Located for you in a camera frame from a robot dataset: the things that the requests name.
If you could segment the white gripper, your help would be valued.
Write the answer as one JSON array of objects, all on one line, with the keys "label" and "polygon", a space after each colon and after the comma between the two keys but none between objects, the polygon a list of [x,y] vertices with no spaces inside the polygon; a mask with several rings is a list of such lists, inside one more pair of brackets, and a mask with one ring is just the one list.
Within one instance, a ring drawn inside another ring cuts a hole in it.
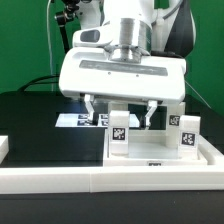
[{"label": "white gripper", "polygon": [[64,96],[84,96],[88,122],[98,124],[94,96],[147,102],[140,127],[149,129],[158,102],[179,104],[185,97],[186,61],[180,58],[143,56],[140,64],[115,62],[102,48],[72,48],[65,56],[59,88]]}]

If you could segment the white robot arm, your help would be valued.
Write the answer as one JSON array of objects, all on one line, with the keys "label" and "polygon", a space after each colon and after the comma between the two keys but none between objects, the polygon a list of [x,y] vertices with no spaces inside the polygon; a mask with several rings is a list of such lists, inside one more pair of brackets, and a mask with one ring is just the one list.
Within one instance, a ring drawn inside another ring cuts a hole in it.
[{"label": "white robot arm", "polygon": [[64,96],[80,95],[90,124],[97,101],[141,104],[145,121],[159,105],[185,97],[185,57],[195,43],[189,0],[92,0],[79,4],[81,29],[73,34],[59,78]]}]

